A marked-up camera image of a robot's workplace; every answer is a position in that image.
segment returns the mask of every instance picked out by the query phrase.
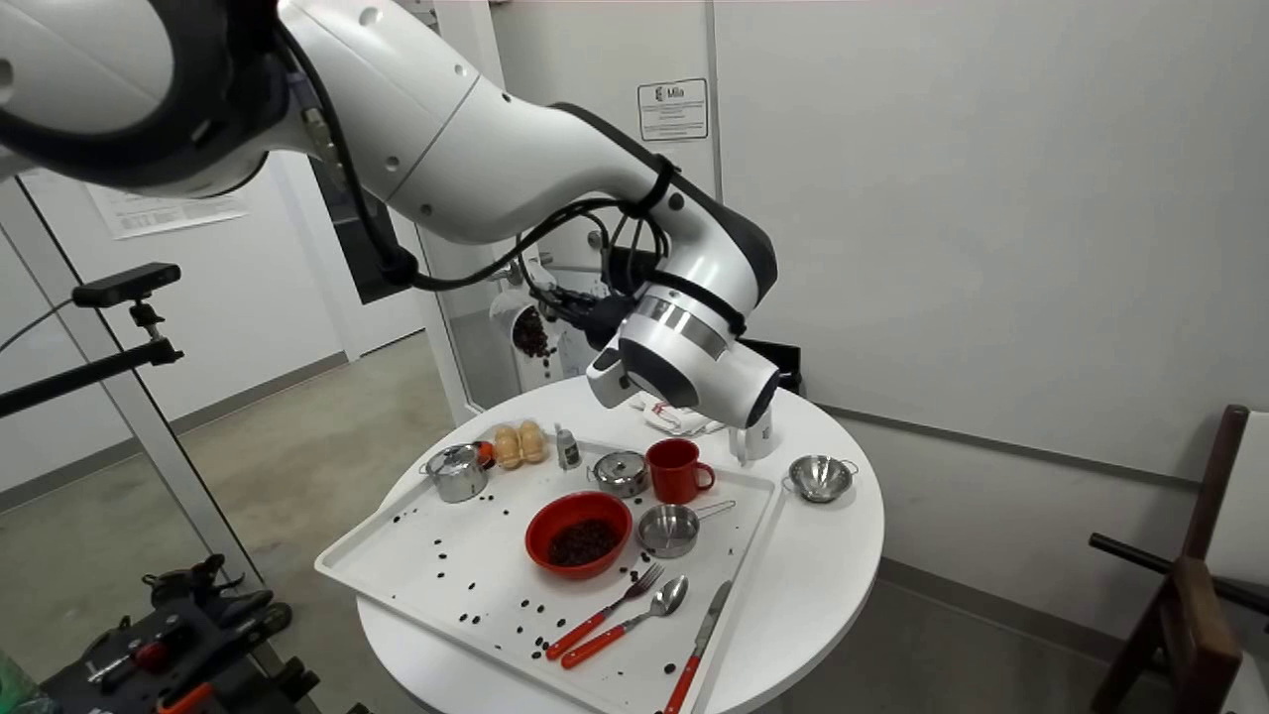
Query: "wooden chair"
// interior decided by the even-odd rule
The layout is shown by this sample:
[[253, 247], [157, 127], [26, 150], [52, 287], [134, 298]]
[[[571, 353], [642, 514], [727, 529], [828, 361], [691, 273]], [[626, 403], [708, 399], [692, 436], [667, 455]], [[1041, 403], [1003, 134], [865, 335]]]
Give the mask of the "wooden chair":
[[1164, 582], [1151, 599], [1144, 614], [1136, 620], [1132, 635], [1127, 639], [1123, 656], [1114, 660], [1105, 682], [1097, 685], [1093, 706], [1089, 706], [1093, 714], [1116, 710], [1116, 704], [1127, 700], [1127, 689], [1132, 685], [1132, 678], [1144, 667], [1160, 667], [1160, 674], [1173, 682], [1173, 694], [1177, 694], [1173, 710], [1177, 714], [1221, 714], [1228, 682], [1242, 667], [1242, 648], [1235, 648], [1234, 626], [1221, 611], [1221, 599], [1269, 614], [1269, 595], [1262, 586], [1209, 577], [1209, 563], [1212, 567], [1234, 563], [1235, 570], [1245, 570], [1242, 563], [1251, 551], [1250, 545], [1235, 545], [1250, 536], [1245, 533], [1250, 504], [1235, 500], [1245, 513], [1242, 518], [1235, 518], [1235, 508], [1228, 508], [1234, 514], [1225, 513], [1228, 480], [1234, 477], [1250, 480], [1251, 495], [1262, 495], [1258, 513], [1269, 508], [1265, 504], [1265, 495], [1269, 495], [1269, 415], [1258, 415], [1258, 450], [1250, 450], [1242, 460], [1250, 422], [1251, 422], [1251, 411], [1245, 403], [1225, 410], [1205, 477], [1200, 477], [1200, 488], [1196, 488], [1187, 548], [1173, 563], [1157, 558], [1151, 551], [1127, 548], [1116, 541], [1089, 536], [1089, 545], [1101, 551], [1114, 551], [1130, 563], [1164, 570]]

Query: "red utensil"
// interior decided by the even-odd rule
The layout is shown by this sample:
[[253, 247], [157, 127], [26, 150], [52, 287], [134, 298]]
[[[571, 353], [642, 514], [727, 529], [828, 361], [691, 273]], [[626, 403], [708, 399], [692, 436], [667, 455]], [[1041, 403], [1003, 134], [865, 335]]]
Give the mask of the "red utensil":
[[545, 660], [555, 661], [571, 648], [580, 648], [596, 626], [602, 626], [621, 603], [642, 599], [658, 582], [663, 567], [647, 567], [621, 599], [610, 606], [596, 611], [585, 623], [571, 626], [561, 639], [552, 643]]
[[651, 606], [610, 632], [602, 632], [598, 639], [585, 639], [584, 648], [567, 649], [559, 661], [561, 669], [584, 667], [585, 660], [596, 660], [598, 649], [605, 649], [610, 643], [626, 639], [642, 620], [671, 620], [679, 611], [679, 603], [684, 599], [684, 579], [671, 579], [651, 595]]
[[[555, 541], [567, 541], [575, 529], [602, 529], [610, 545], [584, 563], [559, 563], [552, 554], [559, 548]], [[580, 495], [552, 500], [538, 514], [531, 514], [522, 533], [522, 551], [531, 554], [531, 563], [538, 563], [559, 579], [596, 579], [621, 554], [626, 541], [629, 541], [626, 504], [605, 493], [580, 493]]]
[[720, 614], [727, 599], [728, 599], [728, 582], [720, 582], [720, 586], [715, 590], [715, 603], [708, 603], [708, 611], [707, 611], [707, 623], [703, 623], [703, 632], [699, 632], [699, 643], [691, 648], [691, 660], [682, 661], [682, 674], [679, 674], [679, 682], [675, 682], [675, 694], [671, 694], [671, 704], [667, 704], [667, 714], [682, 714], [684, 689], [691, 689], [691, 682], [699, 678], [703, 656], [707, 656], [707, 648], [708, 648], [708, 639], [715, 639], [715, 626], [716, 626], [716, 614]]

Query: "red mug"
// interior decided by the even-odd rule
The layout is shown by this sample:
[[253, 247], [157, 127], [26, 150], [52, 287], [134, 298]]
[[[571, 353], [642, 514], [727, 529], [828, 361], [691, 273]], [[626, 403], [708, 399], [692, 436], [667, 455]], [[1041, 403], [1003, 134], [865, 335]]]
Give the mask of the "red mug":
[[658, 442], [647, 450], [647, 477], [663, 504], [691, 504], [715, 488], [715, 468], [703, 466], [703, 451], [691, 442]]

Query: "red bowl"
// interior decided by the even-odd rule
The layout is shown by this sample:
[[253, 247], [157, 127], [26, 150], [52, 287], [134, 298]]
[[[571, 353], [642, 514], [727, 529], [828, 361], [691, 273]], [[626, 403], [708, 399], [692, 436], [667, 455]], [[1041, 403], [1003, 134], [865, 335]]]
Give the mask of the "red bowl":
[[[552, 558], [552, 551], [561, 548], [555, 541], [571, 529], [584, 529], [584, 524], [598, 524], [598, 529], [614, 533], [610, 548], [585, 554], [584, 563]], [[605, 570], [621, 554], [629, 529], [635, 524], [629, 524], [629, 513], [621, 500], [614, 500], [605, 493], [580, 493], [580, 495], [552, 500], [538, 514], [531, 514], [531, 524], [522, 533], [522, 551], [531, 554], [531, 563], [538, 563], [541, 570], [552, 570], [559, 579], [596, 579], [598, 570]]]

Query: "chair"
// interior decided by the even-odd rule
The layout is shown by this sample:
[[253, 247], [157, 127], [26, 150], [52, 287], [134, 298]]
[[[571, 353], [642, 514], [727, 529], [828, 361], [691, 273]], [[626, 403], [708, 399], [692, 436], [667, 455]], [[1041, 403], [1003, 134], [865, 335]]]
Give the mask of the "chair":
[[1093, 714], [1116, 710], [1144, 667], [1160, 667], [1160, 674], [1173, 682], [1177, 714], [1221, 714], [1242, 667], [1242, 648], [1221, 611], [1221, 599], [1269, 614], [1269, 595], [1251, 586], [1269, 582], [1269, 524], [1262, 514], [1265, 508], [1269, 415], [1250, 411], [1245, 403], [1228, 403], [1221, 411], [1188, 533], [1173, 563], [1116, 541], [1089, 536], [1089, 545], [1111, 554], [1164, 570], [1164, 582], [1157, 586], [1111, 674], [1101, 678], [1089, 706]]

